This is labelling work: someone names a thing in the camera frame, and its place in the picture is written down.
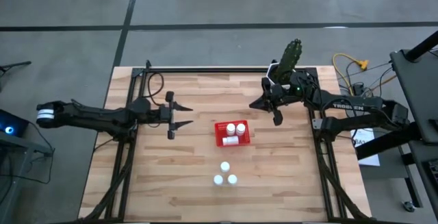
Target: gray floor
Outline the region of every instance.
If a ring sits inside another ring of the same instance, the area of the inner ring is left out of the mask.
[[[0,26],[122,25],[129,0],[0,0]],[[438,19],[438,0],[137,0],[132,24],[416,22]],[[389,53],[410,48],[436,27],[357,29],[243,29],[129,32],[122,66],[266,65],[286,44],[303,41],[301,65],[330,65],[334,53],[389,61]],[[0,108],[35,121],[36,104],[74,98],[102,106],[120,32],[0,32],[1,64],[31,60],[1,78]],[[345,69],[348,61],[339,60]],[[386,69],[355,75],[371,84]],[[407,104],[398,81],[383,97]],[[95,132],[63,127],[43,134],[56,148],[51,183],[26,182],[16,223],[51,223],[77,216]],[[30,138],[40,141],[34,132]],[[47,176],[49,164],[35,164],[30,177]],[[405,212],[409,199],[402,179],[365,180],[374,217],[384,221],[436,223],[425,207]]]

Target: white paper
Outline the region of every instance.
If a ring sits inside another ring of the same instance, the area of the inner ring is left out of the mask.
[[[374,133],[371,128],[366,129],[358,129],[356,136],[354,137],[355,147],[359,147],[364,143],[367,143],[374,139]],[[371,155],[370,157],[359,160],[360,165],[367,166],[380,166],[380,162],[378,160],[378,155]]]

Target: white cylinder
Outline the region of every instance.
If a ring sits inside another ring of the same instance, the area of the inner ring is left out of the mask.
[[[238,145],[239,144],[239,137],[238,136],[232,136],[232,137],[226,137],[222,139],[222,143],[224,146],[227,145]]]
[[[245,133],[245,129],[246,129],[246,127],[244,124],[237,125],[237,129],[235,131],[236,135],[238,135],[238,136],[243,135]]]
[[[234,124],[228,124],[227,125],[227,135],[232,136],[235,133],[235,125]]]
[[[237,184],[237,176],[236,175],[230,175],[228,176],[228,184],[230,185],[236,185]]]
[[[223,162],[223,163],[221,163],[221,164],[220,164],[220,170],[221,170],[223,173],[226,173],[226,172],[230,171],[230,164],[229,164],[228,162]]]
[[[224,178],[220,175],[216,175],[213,178],[213,182],[215,185],[220,186],[220,185],[222,185],[222,183],[224,183]]]

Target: red plastic basket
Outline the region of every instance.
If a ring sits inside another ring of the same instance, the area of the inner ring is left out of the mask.
[[[239,136],[239,144],[224,146],[222,139],[226,138],[228,136],[227,135],[227,125],[230,123],[234,124],[236,127],[239,124],[244,124],[245,128],[246,128],[245,133],[242,136]],[[214,129],[216,131],[216,145],[218,147],[232,147],[232,146],[242,146],[242,145],[249,145],[250,144],[248,122],[245,120],[215,123]]]

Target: blue light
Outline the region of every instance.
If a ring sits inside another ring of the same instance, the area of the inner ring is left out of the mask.
[[[12,133],[14,133],[14,128],[12,128],[12,127],[7,127],[7,128],[5,128],[5,133],[6,133],[6,134],[12,134]]]

